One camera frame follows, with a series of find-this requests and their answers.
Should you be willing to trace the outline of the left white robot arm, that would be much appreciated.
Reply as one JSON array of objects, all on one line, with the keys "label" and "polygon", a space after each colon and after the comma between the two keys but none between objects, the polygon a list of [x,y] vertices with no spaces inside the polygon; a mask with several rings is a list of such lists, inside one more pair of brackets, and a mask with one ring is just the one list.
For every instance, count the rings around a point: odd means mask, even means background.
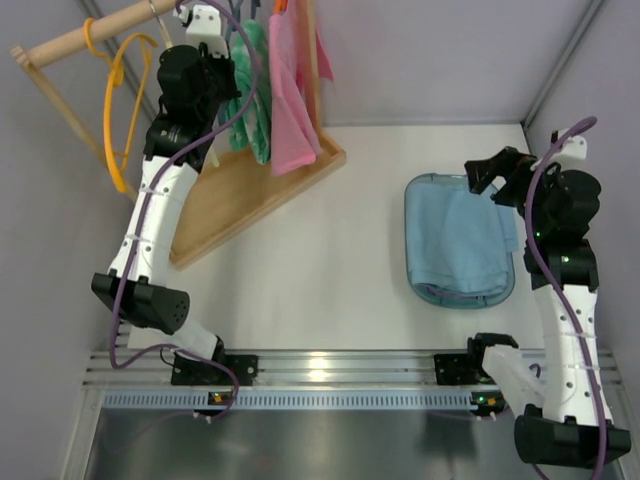
[{"label": "left white robot arm", "polygon": [[126,322],[154,333],[151,350],[209,364],[224,344],[192,318],[189,294],[168,287],[170,250],[215,138],[218,109],[239,93],[231,60],[205,43],[165,50],[157,78],[160,110],[146,133],[134,210],[117,255],[107,273],[93,276],[91,290],[112,313],[112,340]]}]

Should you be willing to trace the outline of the green tie-dye trousers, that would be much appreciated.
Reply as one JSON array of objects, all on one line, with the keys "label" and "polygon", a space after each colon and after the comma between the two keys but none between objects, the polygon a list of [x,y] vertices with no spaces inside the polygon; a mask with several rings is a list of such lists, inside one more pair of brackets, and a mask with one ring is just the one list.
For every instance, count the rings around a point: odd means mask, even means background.
[{"label": "green tie-dye trousers", "polygon": [[246,19],[241,26],[247,35],[257,59],[257,83],[254,95],[248,102],[254,82],[254,68],[249,51],[242,37],[237,34],[231,45],[231,60],[235,64],[235,82],[241,96],[229,101],[224,120],[234,117],[247,105],[242,117],[228,129],[233,151],[250,147],[255,160],[265,165],[271,159],[272,89],[269,72],[268,38],[264,27],[253,19]]}]

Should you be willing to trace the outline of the blue-grey plastic hanger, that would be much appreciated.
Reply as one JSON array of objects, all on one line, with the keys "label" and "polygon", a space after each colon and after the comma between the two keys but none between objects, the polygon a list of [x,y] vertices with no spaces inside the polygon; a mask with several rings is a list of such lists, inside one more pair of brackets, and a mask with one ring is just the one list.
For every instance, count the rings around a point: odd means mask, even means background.
[{"label": "blue-grey plastic hanger", "polygon": [[[228,0],[228,10],[233,14],[236,22],[240,23],[243,18],[256,19],[257,13],[261,8],[262,1],[260,0]],[[230,43],[233,33],[236,31],[232,23],[227,21],[226,32],[224,38],[227,44]]]}]

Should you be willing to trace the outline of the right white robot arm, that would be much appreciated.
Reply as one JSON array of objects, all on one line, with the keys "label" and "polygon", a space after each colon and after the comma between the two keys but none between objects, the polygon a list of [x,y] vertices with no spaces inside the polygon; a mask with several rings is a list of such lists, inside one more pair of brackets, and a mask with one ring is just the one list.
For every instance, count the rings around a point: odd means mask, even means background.
[{"label": "right white robot arm", "polygon": [[514,414],[521,461],[588,469],[597,479],[632,447],[630,432],[615,426],[606,403],[597,355],[599,276],[585,235],[600,208],[601,185],[584,171],[542,165],[511,147],[464,168],[473,194],[503,178],[491,198],[525,222],[524,263],[542,320],[546,376],[533,373],[506,334],[479,333],[469,339],[468,353]]}]

